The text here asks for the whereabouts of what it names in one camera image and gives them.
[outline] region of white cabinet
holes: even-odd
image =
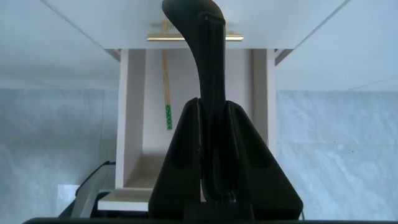
[[[161,33],[162,0],[46,0],[106,49],[187,48],[185,42],[147,42]],[[343,0],[216,0],[227,32],[242,34],[234,49],[292,49]]]
[[[177,126],[182,109],[188,100],[200,97],[198,72],[189,49],[167,50],[169,58],[170,99],[173,127]],[[267,90],[265,57],[256,60],[252,67],[252,50],[228,49],[226,51],[226,98],[243,107],[253,119],[256,110],[263,117],[256,124],[258,130],[268,131],[264,118],[267,100],[272,96]],[[253,85],[253,74],[257,84]],[[264,95],[263,103],[253,105],[253,94]],[[162,167],[165,154],[174,135],[167,130],[164,101],[161,50],[122,50],[119,81],[118,146],[116,155],[116,191],[99,202],[100,209],[142,209],[150,197]]]
[[[278,90],[397,91],[398,1],[352,0],[277,66]]]
[[[41,1],[0,1],[0,88],[117,89],[119,63]]]

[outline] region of gray marble tile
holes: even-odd
[[[278,141],[395,144],[398,93],[279,91]]]
[[[79,141],[26,141],[2,144],[8,170],[0,175],[12,182],[80,184],[99,164],[97,139]]]
[[[0,90],[0,139],[98,138],[102,90]]]
[[[57,188],[56,215],[60,215],[76,198],[75,193],[80,185],[59,184]]]
[[[307,219],[398,219],[395,146],[280,143],[278,150]]]
[[[104,91],[104,108],[101,128],[101,161],[116,160],[118,135],[118,92]]]
[[[0,223],[55,216],[57,189],[50,161],[31,156],[0,144]]]

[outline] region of black cable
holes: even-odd
[[[97,169],[95,169],[84,181],[83,183],[80,184],[79,188],[77,188],[76,192],[75,192],[75,197],[77,196],[77,194],[79,193],[80,188],[87,182],[87,180],[92,177],[101,167],[105,166],[105,165],[116,165],[116,162],[111,162],[111,161],[106,161],[103,164],[99,165],[99,167],[97,167]]]

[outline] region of white shelf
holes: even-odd
[[[270,108],[276,110],[269,104],[275,102],[275,99],[270,99],[275,97],[271,94],[275,88],[270,88],[271,79],[264,73],[273,71],[274,58],[263,56],[274,50],[255,52],[262,54],[252,54],[250,50],[226,51],[226,98],[241,105],[251,119],[256,118],[253,121],[255,127],[264,132],[261,134],[263,139],[268,139],[275,134],[275,130],[270,132],[270,124],[273,123],[267,121],[271,115]],[[167,54],[172,123],[175,128],[185,103],[200,97],[200,86],[190,50],[173,49],[168,50]],[[161,50],[121,51],[118,110],[116,190],[101,199],[98,208],[143,211],[147,209],[174,135],[174,129],[166,128]]]
[[[148,42],[147,34],[162,32],[162,0],[46,0],[106,49],[188,48],[185,42]],[[227,32],[243,34],[234,49],[294,49],[344,0],[215,0]],[[170,33],[177,31],[171,27]]]

